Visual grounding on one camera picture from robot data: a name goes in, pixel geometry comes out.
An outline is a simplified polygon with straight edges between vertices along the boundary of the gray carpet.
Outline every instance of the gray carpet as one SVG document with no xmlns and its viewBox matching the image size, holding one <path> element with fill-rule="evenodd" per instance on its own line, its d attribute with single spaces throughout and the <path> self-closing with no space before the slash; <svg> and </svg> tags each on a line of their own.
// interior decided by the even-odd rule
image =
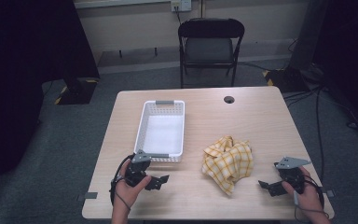
<svg viewBox="0 0 358 224">
<path fill-rule="evenodd" d="M 253 63 L 275 69 L 282 68 L 287 61 Z M 189 70 L 187 81 L 199 81 L 197 74 L 210 72 Z M 254 67 L 239 66 L 236 86 L 265 86 L 261 72 Z M 224 73 L 217 83 L 229 83 L 230 77 Z M 213 80 L 207 78 L 201 82 Z M 109 223 L 109 220 L 84 219 L 81 216 L 83 202 L 78 196 L 88 191 L 116 96 L 120 91 L 177 89 L 179 68 L 103 74 L 89 105 L 55 105 L 63 87 L 62 81 L 54 81 L 51 86 L 44 84 L 47 93 L 40 114 L 42 123 L 21 164 L 0 176 L 0 223 Z M 313 94 L 289 109 L 320 172 L 315 102 L 316 94 Z M 324 186 L 336 193 L 330 199 L 336 211 L 333 221 L 358 223 L 358 132 L 346 126 L 348 118 L 343 108 L 326 91 L 321 92 L 319 115 L 325 160 Z"/>
</svg>

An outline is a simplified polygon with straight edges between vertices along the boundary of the chair backrest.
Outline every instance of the chair backrest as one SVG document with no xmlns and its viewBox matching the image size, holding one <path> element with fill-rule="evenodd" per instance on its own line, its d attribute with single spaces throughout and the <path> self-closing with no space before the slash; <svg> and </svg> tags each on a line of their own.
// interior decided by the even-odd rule
<svg viewBox="0 0 358 224">
<path fill-rule="evenodd" d="M 239 38 L 240 42 L 245 28 L 234 19 L 196 18 L 183 22 L 178 29 L 179 38 Z"/>
</svg>

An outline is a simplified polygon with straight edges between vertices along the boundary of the crumpled cloth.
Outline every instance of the crumpled cloth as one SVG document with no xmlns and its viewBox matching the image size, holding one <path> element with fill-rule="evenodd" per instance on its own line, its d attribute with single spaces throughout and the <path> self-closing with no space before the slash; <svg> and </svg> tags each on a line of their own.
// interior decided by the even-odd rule
<svg viewBox="0 0 358 224">
<path fill-rule="evenodd" d="M 234 142 L 231 136 L 224 136 L 204 152 L 202 172 L 211 176 L 227 195 L 232 194 L 234 183 L 253 171 L 249 141 Z"/>
</svg>

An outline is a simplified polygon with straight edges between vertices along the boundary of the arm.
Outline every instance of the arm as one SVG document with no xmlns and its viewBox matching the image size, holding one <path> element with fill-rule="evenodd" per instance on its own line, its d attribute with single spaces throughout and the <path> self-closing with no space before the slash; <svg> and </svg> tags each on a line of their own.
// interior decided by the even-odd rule
<svg viewBox="0 0 358 224">
<path fill-rule="evenodd" d="M 299 167 L 299 168 L 301 169 L 303 175 L 307 179 L 307 176 L 310 176 L 310 172 L 308 172 L 304 167 Z M 287 191 L 287 193 L 289 193 L 292 197 L 294 196 L 295 190 L 289 183 L 283 181 L 282 186 Z M 304 216 L 309 218 L 312 223 L 314 224 L 331 223 L 330 220 L 327 218 L 327 216 L 324 214 L 324 210 L 319 201 L 319 196 L 316 189 L 311 184 L 305 183 L 304 192 L 302 194 L 298 194 L 298 202 Z"/>
<path fill-rule="evenodd" d="M 127 167 L 131 160 L 126 160 L 120 170 L 120 175 L 125 176 Z M 113 205 L 112 223 L 125 224 L 128 221 L 128 214 L 130 208 L 135 203 L 138 194 L 150 182 L 151 176 L 146 176 L 137 186 L 131 187 L 127 185 L 126 181 L 120 180 L 116 185 L 115 203 Z"/>
</svg>

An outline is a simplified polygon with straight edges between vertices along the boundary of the black cable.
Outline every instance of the black cable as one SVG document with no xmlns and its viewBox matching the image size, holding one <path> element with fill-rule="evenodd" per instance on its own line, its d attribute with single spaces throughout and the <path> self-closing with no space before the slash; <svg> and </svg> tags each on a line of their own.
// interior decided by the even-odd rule
<svg viewBox="0 0 358 224">
<path fill-rule="evenodd" d="M 118 196 L 118 198 L 126 205 L 127 209 L 130 211 L 131 208 L 130 206 L 127 204 L 127 202 L 120 196 L 117 194 L 117 191 L 115 191 L 115 194 Z"/>
<path fill-rule="evenodd" d="M 201 17 L 203 18 L 203 0 L 201 0 Z"/>
<path fill-rule="evenodd" d="M 263 69 L 263 70 L 267 70 L 269 72 L 275 70 L 275 69 L 268 69 L 268 68 L 265 68 L 265 67 L 253 64 L 253 63 L 238 63 L 238 64 L 239 65 L 247 65 L 247 66 L 251 66 L 251 67 L 255 67 L 255 68 L 260 68 L 260 69 Z"/>
<path fill-rule="evenodd" d="M 347 111 L 351 114 L 351 117 L 354 119 L 354 121 L 358 124 L 358 118 L 356 118 L 356 116 L 353 114 L 353 112 L 352 112 L 348 107 L 346 107 L 345 105 L 341 105 L 341 104 L 339 104 L 339 103 L 337 103 L 337 102 L 333 102 L 333 101 L 331 101 L 331 100 L 325 99 L 325 98 L 323 98 L 323 97 L 321 97 L 321 99 L 323 99 L 323 100 L 329 102 L 330 104 L 338 105 L 338 106 L 344 108 L 345 110 L 347 110 Z"/>
<path fill-rule="evenodd" d="M 51 81 L 51 82 L 50 82 L 50 86 L 49 86 L 48 89 L 43 93 L 43 96 L 44 96 L 44 97 L 45 97 L 46 94 L 48 94 L 48 92 L 50 91 L 50 89 L 51 89 L 51 87 L 52 87 L 52 85 L 53 85 L 53 82 L 54 82 L 54 81 Z"/>
<path fill-rule="evenodd" d="M 316 181 L 314 179 L 312 179 L 312 177 L 310 177 L 308 175 L 304 175 L 304 176 L 310 179 L 310 181 L 309 180 L 304 180 L 304 182 L 310 184 L 311 186 L 313 186 L 316 189 L 316 192 L 318 193 L 318 197 L 319 197 L 319 202 L 321 203 L 322 209 L 324 209 L 324 193 L 322 192 L 321 187 L 318 186 L 318 184 L 316 183 Z M 327 216 L 327 218 L 329 218 L 329 215 L 324 210 L 306 209 L 306 208 L 302 208 L 298 204 L 296 204 L 296 207 L 295 207 L 295 219 L 296 219 L 296 221 L 301 222 L 301 223 L 309 223 L 309 222 L 308 221 L 304 222 L 304 221 L 301 221 L 301 220 L 299 220 L 297 218 L 297 216 L 296 216 L 297 208 L 302 210 L 302 211 L 306 211 L 306 212 L 322 213 L 322 214 L 325 214 Z"/>
<path fill-rule="evenodd" d="M 297 42 L 297 39 L 295 39 L 295 41 L 293 41 L 293 43 L 291 43 L 289 45 L 289 47 L 287 47 L 287 50 L 289 50 L 289 52 L 292 52 L 293 53 L 293 50 L 291 49 L 291 47 Z"/>
<path fill-rule="evenodd" d="M 321 88 L 321 86 L 315 87 L 315 88 L 311 89 L 310 91 L 316 91 L 319 88 Z M 302 91 L 300 93 L 296 93 L 296 94 L 293 94 L 293 95 L 290 95 L 290 96 L 285 96 L 285 97 L 283 97 L 283 100 L 290 100 L 290 98 L 292 98 L 292 97 L 302 95 L 302 94 L 306 94 L 306 93 L 309 93 L 309 92 L 308 91 Z"/>
<path fill-rule="evenodd" d="M 318 90 L 316 93 L 316 127 L 318 132 L 319 139 L 319 149 L 321 150 L 321 182 L 324 182 L 324 146 L 322 144 L 322 135 L 321 135 L 321 125 L 319 121 L 319 95 L 321 93 L 322 88 Z"/>
<path fill-rule="evenodd" d="M 179 24 L 182 24 L 182 22 L 180 21 L 180 16 L 179 16 L 179 8 L 178 8 L 178 7 L 174 7 L 174 9 L 175 9 L 175 12 L 176 12 L 176 16 L 177 16 L 177 18 L 178 18 L 178 20 L 179 20 Z"/>
<path fill-rule="evenodd" d="M 307 95 L 305 95 L 305 96 L 302 96 L 302 97 L 300 97 L 300 98 L 298 98 L 298 99 L 293 99 L 293 100 L 295 100 L 295 101 L 292 102 L 292 103 L 290 103 L 290 104 L 287 106 L 287 108 L 289 108 L 291 105 L 293 105 L 293 104 L 299 102 L 300 100 L 304 100 L 304 99 L 310 97 L 311 95 L 312 95 L 312 92 L 309 92 L 309 93 L 308 93 Z"/>
<path fill-rule="evenodd" d="M 120 172 L 121 170 L 121 167 L 123 166 L 124 162 L 126 162 L 126 160 L 128 159 L 132 159 L 134 156 L 133 155 L 130 155 L 130 156 L 127 156 L 122 162 L 121 164 L 118 166 L 117 170 L 116 170 L 116 174 L 115 174 L 115 177 L 112 179 L 112 181 L 110 182 L 110 202 L 112 203 L 112 205 L 114 204 L 114 200 L 115 200 L 115 194 L 116 194 L 116 184 L 118 181 L 120 181 L 121 179 L 125 179 L 124 176 L 122 176 L 121 179 L 117 180 L 117 177 L 118 177 L 118 173 Z"/>
</svg>

